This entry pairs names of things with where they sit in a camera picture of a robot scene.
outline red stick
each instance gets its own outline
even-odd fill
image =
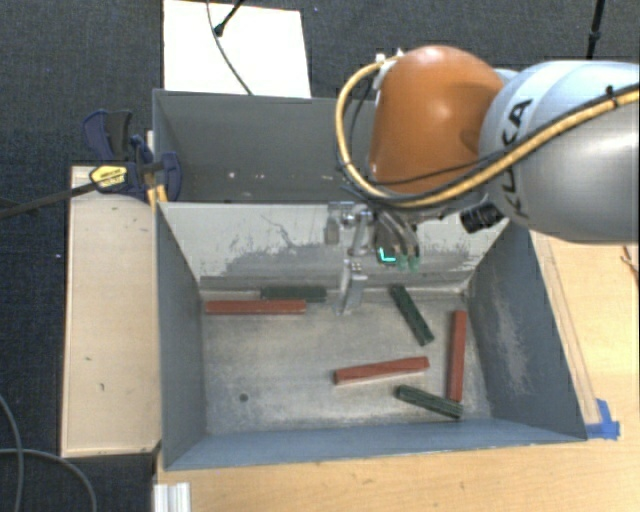
[[[307,310],[304,300],[210,300],[207,315],[299,315]]]
[[[406,359],[396,359],[395,361],[342,368],[333,373],[333,382],[334,384],[348,384],[391,375],[421,372],[427,368],[429,368],[429,360],[426,357],[408,357]]]
[[[454,311],[451,322],[451,344],[449,346],[449,372],[447,375],[447,398],[462,401],[464,379],[464,348],[467,339],[467,312]]]

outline cable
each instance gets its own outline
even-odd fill
[[[351,90],[362,78],[377,71],[385,63],[396,61],[398,58],[391,57],[381,62],[369,64],[356,71],[340,91],[335,111],[336,139],[343,172],[370,199],[380,202],[392,202],[398,208],[424,208],[459,197],[504,172],[554,137],[606,112],[610,112],[618,106],[637,102],[639,98],[638,84],[622,88],[615,93],[609,91],[606,95],[584,103],[569,113],[552,119],[549,123],[534,130],[531,134],[507,148],[506,153],[501,153],[501,156],[496,158],[495,161],[493,161],[493,158],[484,161],[479,168],[472,169],[463,177],[453,180],[443,187],[423,194],[398,194],[376,188],[374,184],[367,181],[360,174],[351,162],[344,130],[344,105]]]
[[[360,114],[360,110],[362,110],[362,105],[364,105],[364,101],[369,96],[369,93],[373,89],[373,78],[369,77],[367,80],[367,87],[364,90],[364,93],[358,100],[358,104],[356,105],[356,111],[353,113],[353,117],[351,118],[351,126],[349,127],[349,148],[352,149],[351,144],[353,142],[353,133],[356,129],[356,122],[358,120],[358,115]]]
[[[245,92],[249,96],[253,96],[253,92],[251,91],[251,89],[249,89],[249,86],[244,82],[242,77],[238,74],[238,72],[236,71],[236,68],[233,67],[233,64],[231,64],[231,61],[229,60],[229,57],[227,57],[227,54],[224,51],[224,48],[222,47],[222,43],[220,43],[220,38],[218,37],[218,34],[216,34],[216,29],[213,26],[213,21],[211,20],[211,11],[209,9],[209,7],[210,7],[209,6],[209,0],[206,0],[206,3],[207,3],[207,18],[209,19],[209,28],[211,29],[211,35],[213,36],[213,40],[216,42],[216,46],[218,47],[218,50],[220,51],[220,55],[222,55],[222,58],[224,59],[224,61],[226,62],[227,66],[229,67],[229,69],[233,73],[233,76],[236,77],[236,80],[238,80],[238,82],[240,83],[242,88],[245,90]]]
[[[16,445],[14,449],[14,453],[16,454],[17,462],[18,462],[18,484],[16,486],[16,501],[13,507],[14,512],[20,512],[20,504],[22,502],[22,490],[24,489],[24,452],[25,450],[22,448],[22,439],[20,438],[20,431],[18,430],[18,424],[16,423],[16,419],[9,408],[9,404],[5,402],[2,395],[0,395],[0,407],[4,411],[4,415],[7,417],[9,421],[9,426],[13,431],[14,444]]]
[[[416,176],[412,176],[411,178],[404,178],[402,180],[391,180],[391,181],[375,181],[373,182],[375,185],[386,187],[388,185],[404,185],[405,183],[413,183],[414,181],[420,181],[425,178],[431,178],[434,176],[441,176],[443,174],[448,174],[450,172],[459,171],[460,169],[464,169],[465,167],[471,167],[480,165],[484,162],[491,160],[492,158],[504,155],[504,150],[494,151],[493,153],[489,153],[483,157],[478,158],[477,160],[473,160],[471,162],[466,162],[464,164],[454,165],[451,167],[445,167],[444,169],[439,169],[434,172],[425,172],[424,174],[418,174]]]
[[[96,499],[96,493],[93,490],[93,486],[91,485],[91,482],[86,477],[86,475],[80,470],[80,468],[78,468],[68,460],[63,459],[62,457],[58,457],[57,455],[54,455],[52,453],[23,448],[22,439],[20,438],[20,431],[18,430],[18,424],[16,423],[15,416],[11,412],[9,405],[7,404],[5,399],[2,397],[2,395],[0,395],[0,407],[2,407],[2,410],[4,411],[4,414],[7,420],[9,421],[9,425],[11,426],[11,430],[13,431],[13,436],[15,438],[15,444],[16,444],[15,448],[0,449],[0,455],[15,454],[18,459],[18,485],[16,490],[16,501],[13,507],[14,511],[15,512],[20,511],[20,506],[22,502],[22,491],[24,489],[24,456],[31,455],[32,457],[39,457],[41,459],[47,459],[47,460],[57,462],[58,464],[61,464],[63,467],[69,470],[71,473],[73,473],[76,477],[78,477],[78,479],[82,482],[82,485],[84,485],[84,488],[87,490],[87,493],[89,494],[89,498],[91,499],[92,512],[97,512],[98,500]]]
[[[17,450],[15,448],[5,448],[0,450],[0,455],[12,455],[16,452]],[[32,457],[39,457],[41,459],[46,459],[46,460],[56,462],[62,465],[62,467],[69,470],[71,473],[73,473],[76,477],[78,477],[80,482],[82,482],[82,485],[87,490],[87,494],[89,494],[89,499],[91,500],[92,512],[98,511],[98,500],[96,498],[96,493],[93,490],[93,486],[91,485],[91,482],[89,481],[87,476],[82,472],[82,470],[78,466],[76,466],[75,464],[72,464],[67,459],[63,459],[62,457],[58,457],[57,455],[54,455],[53,453],[41,452],[40,450],[30,450],[28,448],[23,449],[22,452],[25,455],[31,455]]]
[[[600,32],[600,22],[602,21],[602,14],[604,12],[605,0],[596,0],[596,5],[593,10],[593,20],[591,21],[591,30],[589,31],[589,46],[587,47],[587,60],[593,60],[593,54],[596,51],[596,43],[600,39],[602,33]]]

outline black carpet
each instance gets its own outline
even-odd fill
[[[375,52],[398,47],[446,43],[514,69],[580,58],[594,3],[247,2],[301,10],[312,94],[328,97]],[[0,6],[0,197],[22,202],[65,188],[72,162],[92,158],[80,135],[90,112],[129,108],[132,133],[151,126],[151,89],[162,85],[162,9],[160,0],[2,0]],[[596,58],[638,62],[639,27],[640,2],[610,0]],[[60,423],[65,219],[59,204],[0,221],[0,393],[25,446],[52,452]],[[12,445],[0,418],[0,448]],[[149,456],[76,462],[95,486],[100,510],[150,509]],[[14,458],[2,457],[0,512],[12,510],[15,474]],[[27,461],[23,510],[88,505],[81,485],[61,467]]]

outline black wire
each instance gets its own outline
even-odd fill
[[[369,93],[371,92],[371,89],[373,89],[373,77],[369,76],[367,77],[367,87],[364,90],[364,93],[362,94],[362,96],[360,97],[360,99],[358,100],[358,104],[356,105],[356,110],[353,113],[353,117],[351,118],[351,125],[349,126],[349,153],[351,153],[351,144],[353,142],[353,133],[356,129],[356,123],[358,121],[358,115],[360,114],[360,110],[362,110],[362,106],[364,105],[365,100],[367,99],[367,96],[369,96]]]
[[[16,453],[15,448],[5,448],[0,450],[0,455],[12,455]],[[62,457],[58,457],[53,453],[41,452],[40,450],[31,450],[29,448],[24,448],[22,452],[25,455],[31,455],[32,457],[38,457],[40,459],[50,460],[60,464],[63,468],[69,470],[73,475],[75,475],[78,480],[82,483],[84,488],[87,490],[87,494],[89,495],[89,499],[91,500],[91,510],[92,512],[98,512],[98,500],[96,498],[96,492],[93,490],[93,486],[91,482],[87,478],[82,470],[76,466],[75,464],[69,462],[67,459]]]
[[[589,47],[587,48],[587,60],[593,59],[593,54],[596,51],[596,43],[602,35],[600,33],[600,22],[602,21],[602,14],[604,12],[605,0],[596,0],[596,6],[593,11],[593,20],[591,21],[591,30],[589,31]]]
[[[207,4],[207,18],[209,19],[209,28],[211,29],[211,35],[213,36],[213,40],[215,41],[216,46],[218,47],[218,50],[220,51],[220,55],[222,55],[222,58],[224,59],[224,61],[226,62],[227,66],[229,67],[229,69],[233,73],[233,76],[236,77],[236,80],[238,80],[238,82],[240,83],[242,88],[245,90],[245,92],[249,96],[253,96],[253,92],[251,91],[251,89],[249,89],[249,86],[244,82],[242,77],[238,74],[238,72],[236,71],[236,68],[233,67],[233,64],[231,64],[231,61],[229,60],[229,57],[227,57],[227,54],[224,51],[224,48],[222,47],[222,44],[220,43],[220,39],[218,38],[218,34],[216,34],[216,29],[213,26],[213,21],[211,20],[211,11],[209,9],[209,0],[206,0],[206,4]]]
[[[22,448],[22,439],[20,437],[20,431],[18,430],[16,419],[9,408],[9,404],[7,404],[2,395],[0,395],[0,407],[2,407],[4,415],[9,422],[9,426],[13,432],[14,444],[16,445],[14,452],[18,462],[18,483],[16,485],[16,501],[13,510],[14,512],[20,512],[22,490],[24,489],[24,449]]]
[[[413,176],[411,178],[405,178],[402,180],[391,180],[391,181],[372,181],[371,183],[373,185],[380,185],[380,186],[387,186],[387,185],[403,185],[405,183],[413,183],[414,181],[419,181],[419,180],[423,180],[425,178],[431,178],[433,176],[441,176],[443,174],[448,174],[450,172],[454,172],[454,171],[459,171],[460,169],[464,169],[465,167],[470,167],[473,165],[479,165],[483,162],[485,162],[488,159],[491,159],[495,156],[502,156],[504,155],[505,151],[504,150],[498,150],[498,151],[494,151],[493,153],[489,153],[488,155],[485,155],[483,157],[478,158],[477,160],[473,160],[471,162],[467,162],[464,164],[459,164],[459,165],[454,165],[452,167],[445,167],[444,169],[439,169],[437,171],[434,172],[425,172],[424,174],[418,174],[417,176]]]
[[[558,122],[562,121],[563,119],[566,119],[567,117],[570,117],[578,112],[581,112],[583,110],[586,110],[588,108],[591,108],[595,105],[598,105],[600,103],[602,103],[605,100],[612,100],[615,101],[616,96],[617,95],[623,95],[626,94],[628,92],[637,90],[640,87],[640,83],[635,83],[635,84],[631,84],[625,87],[621,87],[619,89],[617,89],[616,91],[612,91],[611,87],[607,87],[605,93],[601,96],[598,96],[596,98],[593,98],[592,100],[586,101],[574,108],[572,108],[571,110],[557,116],[554,117],[553,119],[547,121],[546,123],[538,126],[535,130],[531,131],[528,134],[525,134],[521,139],[519,139],[516,142],[513,142],[512,144],[510,144],[509,146],[506,146],[504,149],[502,150],[498,150],[495,151],[493,153],[489,153],[488,155],[485,155],[484,157],[482,157],[481,160],[479,160],[479,163],[472,169],[470,169],[469,171],[465,172],[464,174],[461,174],[459,176],[457,176],[455,179],[437,187],[431,190],[428,190],[427,192],[423,192],[421,194],[412,194],[412,195],[398,195],[395,197],[386,197],[386,198],[379,198],[379,197],[374,197],[371,196],[370,194],[367,194],[364,191],[360,191],[361,195],[364,195],[368,198],[369,201],[377,203],[377,204],[382,204],[385,205],[387,207],[391,207],[391,208],[397,208],[397,206],[395,206],[393,203],[402,203],[405,201],[418,201],[418,200],[422,200],[422,199],[426,199],[428,197],[434,196],[436,194],[439,194],[441,192],[444,192],[445,190],[449,189],[450,187],[452,187],[453,185],[456,185],[458,183],[460,183],[461,181],[465,181],[466,179],[468,179],[469,177],[478,174],[479,172],[483,171],[485,168],[487,168],[489,165],[493,164],[494,162],[496,162],[497,160],[499,160],[503,155],[510,153],[512,151],[514,151],[515,149],[517,149],[518,147],[522,146],[523,144],[525,144],[526,142],[528,142],[530,139],[532,139],[533,137],[535,137],[536,135],[538,135],[539,133],[541,133],[542,131],[546,130],[547,128],[549,128],[550,126],[553,126],[554,124],[557,124]],[[344,169],[346,167],[346,162],[339,162],[340,166]],[[439,201],[438,203],[434,203],[432,205],[430,205],[430,207],[436,207],[437,205],[439,205],[442,202],[445,201],[449,201],[453,198],[450,198],[448,200],[443,200],[443,201]],[[410,207],[410,208],[406,208],[406,207],[401,207],[402,210],[416,210],[416,209],[424,209],[424,206],[416,206],[416,207]]]
[[[14,506],[14,511],[20,511],[20,505],[22,501],[22,490],[24,487],[24,456],[31,455],[32,457],[40,457],[41,459],[52,460],[62,465],[82,482],[84,488],[89,493],[89,498],[91,499],[91,510],[92,512],[98,511],[98,500],[96,499],[96,493],[93,490],[93,486],[91,482],[87,478],[87,476],[74,464],[69,462],[62,457],[58,457],[52,453],[42,452],[40,450],[30,450],[28,448],[23,448],[22,439],[20,438],[20,431],[18,430],[18,424],[16,423],[16,418],[11,412],[9,405],[5,401],[5,399],[0,395],[0,407],[4,411],[4,414],[9,421],[9,425],[11,426],[11,430],[13,431],[13,436],[15,437],[15,448],[4,448],[0,449],[0,455],[13,455],[15,454],[18,457],[18,487],[16,491],[16,501]]]

